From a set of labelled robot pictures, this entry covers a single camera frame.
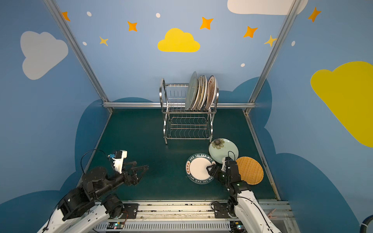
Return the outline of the white plate green lettered rim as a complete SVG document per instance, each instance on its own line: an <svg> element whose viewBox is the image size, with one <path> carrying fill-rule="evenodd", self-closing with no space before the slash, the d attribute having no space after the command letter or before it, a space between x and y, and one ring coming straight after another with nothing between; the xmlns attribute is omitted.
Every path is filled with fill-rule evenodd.
<svg viewBox="0 0 373 233"><path fill-rule="evenodd" d="M186 162L187 177L196 184L208 184L214 178L209 175L207 167L215 164L215 161L208 154L193 154Z"/></svg>

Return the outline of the pale green sunflower plate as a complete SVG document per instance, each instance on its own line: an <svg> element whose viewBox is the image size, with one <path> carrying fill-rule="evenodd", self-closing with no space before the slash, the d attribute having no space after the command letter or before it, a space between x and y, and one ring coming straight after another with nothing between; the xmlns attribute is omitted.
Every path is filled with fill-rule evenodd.
<svg viewBox="0 0 373 233"><path fill-rule="evenodd" d="M222 164L226 157L236 161L239 157L239 150L235 143L225 138L213 140L209 145L209 155L219 164Z"/></svg>

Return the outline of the stainless steel dish rack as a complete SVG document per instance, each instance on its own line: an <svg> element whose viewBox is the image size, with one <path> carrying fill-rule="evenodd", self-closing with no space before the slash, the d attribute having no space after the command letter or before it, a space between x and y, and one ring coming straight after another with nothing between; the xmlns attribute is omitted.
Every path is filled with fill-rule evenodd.
<svg viewBox="0 0 373 233"><path fill-rule="evenodd" d="M213 122L217 112L219 87L215 85L213 99L207 109L186 108L187 83L166 83L161 80L159 98L163 114L163 137L170 140L208 140L213 138Z"/></svg>

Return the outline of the plain grey-green plate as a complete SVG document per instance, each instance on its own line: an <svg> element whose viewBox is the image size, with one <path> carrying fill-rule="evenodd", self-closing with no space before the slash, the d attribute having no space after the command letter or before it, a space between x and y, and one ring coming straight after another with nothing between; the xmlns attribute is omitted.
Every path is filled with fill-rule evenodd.
<svg viewBox="0 0 373 233"><path fill-rule="evenodd" d="M194 98L197 91L197 73L193 72L190 82L188 84L186 99L185 99L185 110L190 110L194 103Z"/></svg>

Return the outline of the white plate floral sprigs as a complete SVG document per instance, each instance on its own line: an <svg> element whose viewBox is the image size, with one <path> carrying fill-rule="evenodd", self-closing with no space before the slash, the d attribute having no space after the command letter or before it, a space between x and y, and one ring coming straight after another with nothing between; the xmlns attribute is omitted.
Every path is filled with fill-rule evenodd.
<svg viewBox="0 0 373 233"><path fill-rule="evenodd" d="M205 84L204 84L204 78L203 76L199 77L199 94L196 99L196 110L200 110L202 106L202 101L204 98L204 91L205 91Z"/></svg>

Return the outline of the white plate orange sunburst edge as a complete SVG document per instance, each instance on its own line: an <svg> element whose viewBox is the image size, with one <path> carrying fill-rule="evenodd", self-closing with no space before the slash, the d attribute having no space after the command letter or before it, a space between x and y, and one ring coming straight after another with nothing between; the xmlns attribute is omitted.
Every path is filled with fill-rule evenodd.
<svg viewBox="0 0 373 233"><path fill-rule="evenodd" d="M191 110L195 110L196 107L197 107L197 100L199 98L199 91L200 91L200 81L199 79L197 79L197 86L196 86L196 94L195 94L195 97L194 97L194 100L193 100L193 105L191 107Z"/></svg>

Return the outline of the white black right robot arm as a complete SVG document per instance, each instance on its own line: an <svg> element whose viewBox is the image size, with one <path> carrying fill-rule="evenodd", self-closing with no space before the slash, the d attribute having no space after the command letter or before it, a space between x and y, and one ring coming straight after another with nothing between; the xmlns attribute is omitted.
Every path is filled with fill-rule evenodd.
<svg viewBox="0 0 373 233"><path fill-rule="evenodd" d="M228 214L238 218L249 233L281 232L260 207L248 184L241 179L236 161L225 157L222 166L206 167L208 174L222 183L230 194L227 202Z"/></svg>

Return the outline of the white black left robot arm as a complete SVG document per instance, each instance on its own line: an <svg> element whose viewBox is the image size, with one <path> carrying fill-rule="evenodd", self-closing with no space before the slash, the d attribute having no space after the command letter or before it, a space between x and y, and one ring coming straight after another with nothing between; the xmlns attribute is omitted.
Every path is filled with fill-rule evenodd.
<svg viewBox="0 0 373 233"><path fill-rule="evenodd" d="M96 167L82 176L81 184L56 205L40 233L88 233L110 218L129 218L130 212L113 192L121 185L139 184L148 165L124 163L121 172L109 175L105 167Z"/></svg>

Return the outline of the orange woven round plate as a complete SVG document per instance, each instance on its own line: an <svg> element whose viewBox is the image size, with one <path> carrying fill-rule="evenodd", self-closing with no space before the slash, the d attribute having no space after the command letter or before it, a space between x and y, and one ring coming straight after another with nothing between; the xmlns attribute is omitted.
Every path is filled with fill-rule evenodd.
<svg viewBox="0 0 373 233"><path fill-rule="evenodd" d="M240 157L236 160L241 179L249 185L256 185L262 182L264 170L260 163L251 157Z"/></svg>

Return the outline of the left green circuit board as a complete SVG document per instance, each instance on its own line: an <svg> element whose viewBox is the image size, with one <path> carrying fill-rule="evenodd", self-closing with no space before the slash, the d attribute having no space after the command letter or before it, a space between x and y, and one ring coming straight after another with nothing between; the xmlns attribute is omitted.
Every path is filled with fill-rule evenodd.
<svg viewBox="0 0 373 233"><path fill-rule="evenodd" d="M108 222L107 230L122 230L125 226L124 222Z"/></svg>

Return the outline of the green circuit board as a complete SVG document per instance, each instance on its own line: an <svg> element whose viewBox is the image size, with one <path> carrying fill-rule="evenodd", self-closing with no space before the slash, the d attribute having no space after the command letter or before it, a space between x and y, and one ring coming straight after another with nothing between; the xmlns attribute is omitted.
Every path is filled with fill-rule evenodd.
<svg viewBox="0 0 373 233"><path fill-rule="evenodd" d="M125 226L124 222L108 222L107 230L122 230Z"/></svg>
<svg viewBox="0 0 373 233"><path fill-rule="evenodd" d="M230 233L243 233L245 230L241 221L230 221Z"/></svg>

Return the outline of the right green circuit board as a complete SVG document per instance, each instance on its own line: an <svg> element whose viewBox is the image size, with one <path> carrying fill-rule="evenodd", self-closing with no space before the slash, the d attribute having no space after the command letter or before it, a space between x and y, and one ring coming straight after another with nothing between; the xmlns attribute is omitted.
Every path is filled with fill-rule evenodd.
<svg viewBox="0 0 373 233"><path fill-rule="evenodd" d="M243 233L245 230L241 221L230 221L230 233Z"/></svg>

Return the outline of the pink clothes peg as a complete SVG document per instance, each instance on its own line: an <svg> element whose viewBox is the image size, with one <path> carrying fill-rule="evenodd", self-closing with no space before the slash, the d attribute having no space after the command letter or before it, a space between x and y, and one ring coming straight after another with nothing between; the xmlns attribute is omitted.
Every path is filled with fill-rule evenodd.
<svg viewBox="0 0 373 233"><path fill-rule="evenodd" d="M276 219L277 218L277 216L273 216L275 211L276 211L276 208L274 210L272 210L270 213L267 214L268 219Z"/></svg>

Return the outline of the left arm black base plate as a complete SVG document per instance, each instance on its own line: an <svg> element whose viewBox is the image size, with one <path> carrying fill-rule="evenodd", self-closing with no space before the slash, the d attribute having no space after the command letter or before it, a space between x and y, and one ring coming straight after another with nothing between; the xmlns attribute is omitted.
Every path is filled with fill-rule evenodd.
<svg viewBox="0 0 373 233"><path fill-rule="evenodd" d="M118 219L136 219L138 208L139 204L137 203L124 203Z"/></svg>

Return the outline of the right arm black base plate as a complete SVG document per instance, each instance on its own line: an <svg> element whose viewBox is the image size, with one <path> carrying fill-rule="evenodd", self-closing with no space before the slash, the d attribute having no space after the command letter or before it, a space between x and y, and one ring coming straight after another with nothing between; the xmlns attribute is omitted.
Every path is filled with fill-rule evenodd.
<svg viewBox="0 0 373 233"><path fill-rule="evenodd" d="M233 218L231 214L229 213L227 203L213 202L211 206L212 206L212 210L214 212L215 218L225 218L225 219Z"/></svg>

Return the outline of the aluminium frame back rail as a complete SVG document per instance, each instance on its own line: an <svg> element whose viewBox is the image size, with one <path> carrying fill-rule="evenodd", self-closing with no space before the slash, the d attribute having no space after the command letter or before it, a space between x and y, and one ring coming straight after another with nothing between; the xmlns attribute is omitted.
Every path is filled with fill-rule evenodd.
<svg viewBox="0 0 373 233"><path fill-rule="evenodd" d="M185 107L184 103L130 103L130 102L103 102L105 108L161 108L161 107ZM255 103L217 103L217 108L254 108Z"/></svg>

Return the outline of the aluminium frame left post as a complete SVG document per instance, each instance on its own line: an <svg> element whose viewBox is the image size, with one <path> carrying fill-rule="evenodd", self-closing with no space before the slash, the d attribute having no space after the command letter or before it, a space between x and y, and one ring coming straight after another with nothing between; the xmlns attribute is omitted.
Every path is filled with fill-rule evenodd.
<svg viewBox="0 0 373 233"><path fill-rule="evenodd" d="M72 48L73 52L75 53L77 59L79 60L82 68L84 69L85 73L87 74L88 78L93 84L98 95L100 96L103 102L109 102L108 96L106 95L102 85L99 82L99 79L94 73L93 68L89 64L86 56L83 53L83 50L81 49L77 39L75 38L71 28L69 27L68 21L65 20L57 2L52 0L44 0L43 2L47 6L49 12L56 21L58 27L60 28L61 32L63 33L70 47Z"/></svg>

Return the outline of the aluminium frame post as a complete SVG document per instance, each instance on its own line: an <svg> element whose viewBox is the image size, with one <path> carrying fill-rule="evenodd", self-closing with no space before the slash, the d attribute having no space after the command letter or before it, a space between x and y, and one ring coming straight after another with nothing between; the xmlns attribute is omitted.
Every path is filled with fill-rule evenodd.
<svg viewBox="0 0 373 233"><path fill-rule="evenodd" d="M81 49L77 39L75 38L71 28L69 27L68 21L65 20L57 2L52 0L44 0L43 2L47 6L49 12L56 21L58 27L60 28L61 32L63 33L70 47L72 48L73 52L75 53L77 59L79 60L82 68L84 69L85 73L87 74L88 78L93 84L98 95L100 96L103 102L109 102L108 96L106 95L102 85L99 82L99 79L94 73L93 68L89 64L86 56L83 53L83 50Z"/></svg>
<svg viewBox="0 0 373 233"><path fill-rule="evenodd" d="M277 36L277 40L275 41L275 44L272 46L270 55L267 59L267 62L264 66L264 69L252 91L252 94L249 98L248 104L254 106L255 101L271 71L271 68L273 67L275 60L281 50L281 47L283 43L285 42L285 39L295 21L295 18L297 16L297 11L300 8L301 0L293 1L292 5L290 6L289 12L285 17L285 20L280 28L279 34Z"/></svg>

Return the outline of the aluminium frame right post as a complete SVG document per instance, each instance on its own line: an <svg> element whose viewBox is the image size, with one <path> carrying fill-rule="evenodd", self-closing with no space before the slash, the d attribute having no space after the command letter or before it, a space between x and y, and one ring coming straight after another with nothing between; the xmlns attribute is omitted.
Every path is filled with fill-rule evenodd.
<svg viewBox="0 0 373 233"><path fill-rule="evenodd" d="M252 91L252 94L249 98L248 104L254 106L255 101L271 71L271 68L273 67L275 60L281 50L281 47L283 43L285 42L285 39L295 21L295 18L297 16L297 11L300 8L301 0L293 1L292 5L290 6L289 12L285 17L285 20L280 28L279 34L277 36L277 40L275 41L275 44L272 46L270 55L267 59L267 62L264 66L264 69Z"/></svg>

